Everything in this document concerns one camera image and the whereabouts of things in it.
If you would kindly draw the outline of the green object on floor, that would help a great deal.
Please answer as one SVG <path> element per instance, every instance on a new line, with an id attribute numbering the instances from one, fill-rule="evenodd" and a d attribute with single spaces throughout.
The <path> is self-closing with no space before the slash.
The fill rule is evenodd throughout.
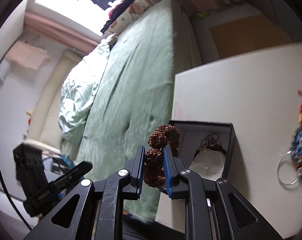
<path id="1" fill-rule="evenodd" d="M 209 12 L 208 11 L 207 12 L 203 12 L 203 13 L 198 12 L 196 15 L 197 15 L 198 18 L 204 19 L 204 18 L 207 18 L 209 16 Z"/>

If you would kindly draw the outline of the floral pillow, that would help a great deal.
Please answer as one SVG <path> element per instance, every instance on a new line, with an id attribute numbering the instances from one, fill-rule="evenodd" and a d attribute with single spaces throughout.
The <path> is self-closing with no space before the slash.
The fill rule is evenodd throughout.
<path id="1" fill-rule="evenodd" d="M 151 4 L 146 0 L 134 2 L 113 22 L 105 33 L 122 33 L 131 23 L 137 20 Z"/>

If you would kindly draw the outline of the black jewelry box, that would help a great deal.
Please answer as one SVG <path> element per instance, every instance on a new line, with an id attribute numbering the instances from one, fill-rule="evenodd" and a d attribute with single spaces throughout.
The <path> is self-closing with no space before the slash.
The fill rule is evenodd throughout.
<path id="1" fill-rule="evenodd" d="M 191 190 L 189 172 L 201 176 L 205 196 L 217 194 L 216 181 L 227 178 L 235 144 L 235 131 L 230 123 L 171 120 L 172 145 L 162 149 L 165 184 L 159 190 L 171 199 L 188 197 Z"/>

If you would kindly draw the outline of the mint floral quilt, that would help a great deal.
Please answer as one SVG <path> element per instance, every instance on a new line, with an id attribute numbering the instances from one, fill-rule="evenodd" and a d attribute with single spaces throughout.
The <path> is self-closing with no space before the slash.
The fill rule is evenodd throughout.
<path id="1" fill-rule="evenodd" d="M 78 146 L 86 119 L 94 103 L 100 82 L 107 67 L 117 34 L 111 34 L 83 59 L 66 77 L 62 89 L 58 124 L 64 139 Z"/>

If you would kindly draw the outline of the brown cardboard floor mat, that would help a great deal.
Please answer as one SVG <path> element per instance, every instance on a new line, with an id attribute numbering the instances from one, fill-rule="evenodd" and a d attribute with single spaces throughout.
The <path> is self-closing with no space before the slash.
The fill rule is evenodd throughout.
<path id="1" fill-rule="evenodd" d="M 264 15 L 241 18 L 209 29 L 221 59 L 291 43 L 291 39 Z"/>

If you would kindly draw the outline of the pink curtain left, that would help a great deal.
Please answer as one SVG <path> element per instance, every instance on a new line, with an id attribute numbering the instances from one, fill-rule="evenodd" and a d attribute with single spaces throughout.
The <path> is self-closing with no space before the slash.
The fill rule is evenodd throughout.
<path id="1" fill-rule="evenodd" d="M 98 42 L 48 18 L 25 11 L 24 29 L 87 55 Z"/>

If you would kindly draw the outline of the white ottoman table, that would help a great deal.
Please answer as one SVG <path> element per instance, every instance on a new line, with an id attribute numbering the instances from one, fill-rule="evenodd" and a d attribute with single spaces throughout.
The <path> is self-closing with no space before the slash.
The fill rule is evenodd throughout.
<path id="1" fill-rule="evenodd" d="M 302 43 L 205 64 L 175 77 L 172 118 L 231 123 L 229 181 L 283 238 L 302 228 L 302 183 L 282 187 L 276 169 L 298 126 Z"/>

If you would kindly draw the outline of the beige upholstered headboard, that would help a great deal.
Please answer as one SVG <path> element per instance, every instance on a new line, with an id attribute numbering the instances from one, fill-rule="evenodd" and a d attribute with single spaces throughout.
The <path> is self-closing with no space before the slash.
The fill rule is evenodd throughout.
<path id="1" fill-rule="evenodd" d="M 60 58 L 33 111 L 27 132 L 28 140 L 35 140 L 57 149 L 60 148 L 63 139 L 58 125 L 61 106 L 60 92 L 69 72 L 81 60 L 79 56 L 69 50 L 65 51 Z"/>

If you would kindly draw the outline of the clothes pile on sill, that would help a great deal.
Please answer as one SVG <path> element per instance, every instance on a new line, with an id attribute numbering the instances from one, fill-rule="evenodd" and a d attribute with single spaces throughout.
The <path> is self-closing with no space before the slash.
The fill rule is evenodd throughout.
<path id="1" fill-rule="evenodd" d="M 104 34 L 110 25 L 134 2 L 134 0 L 122 0 L 121 3 L 116 5 L 114 9 L 109 12 L 109 19 L 101 29 L 101 33 Z"/>

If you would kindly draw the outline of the bed with green blanket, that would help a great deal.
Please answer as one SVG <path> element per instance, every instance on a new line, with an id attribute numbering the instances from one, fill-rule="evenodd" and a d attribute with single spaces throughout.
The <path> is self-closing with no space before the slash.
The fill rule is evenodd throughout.
<path id="1" fill-rule="evenodd" d="M 191 22 L 176 0 L 148 8 L 119 35 L 90 109 L 75 163 L 89 161 L 98 181 L 133 159 L 138 146 L 167 124 L 178 73 L 201 65 Z"/>

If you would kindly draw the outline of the white translucent pouch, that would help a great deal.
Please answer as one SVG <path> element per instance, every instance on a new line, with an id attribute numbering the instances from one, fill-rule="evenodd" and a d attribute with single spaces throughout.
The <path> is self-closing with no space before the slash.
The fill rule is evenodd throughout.
<path id="1" fill-rule="evenodd" d="M 194 158 L 189 169 L 199 174 L 201 178 L 216 181 L 222 177 L 225 159 L 221 152 L 204 148 Z"/>

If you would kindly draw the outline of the blue beaded ornament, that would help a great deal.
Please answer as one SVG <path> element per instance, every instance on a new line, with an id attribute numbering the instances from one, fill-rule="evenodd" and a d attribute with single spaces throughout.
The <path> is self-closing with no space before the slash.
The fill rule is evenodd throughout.
<path id="1" fill-rule="evenodd" d="M 297 128 L 291 141 L 291 157 L 293 161 L 302 164 L 302 128 Z"/>

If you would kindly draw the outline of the pink hanging towel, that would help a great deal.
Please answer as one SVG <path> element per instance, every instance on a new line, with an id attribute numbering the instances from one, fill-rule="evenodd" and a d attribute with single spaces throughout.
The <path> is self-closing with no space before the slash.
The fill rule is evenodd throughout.
<path id="1" fill-rule="evenodd" d="M 41 49 L 22 41 L 16 41 L 7 51 L 5 58 L 20 67 L 37 70 L 40 65 L 50 58 L 45 49 Z"/>

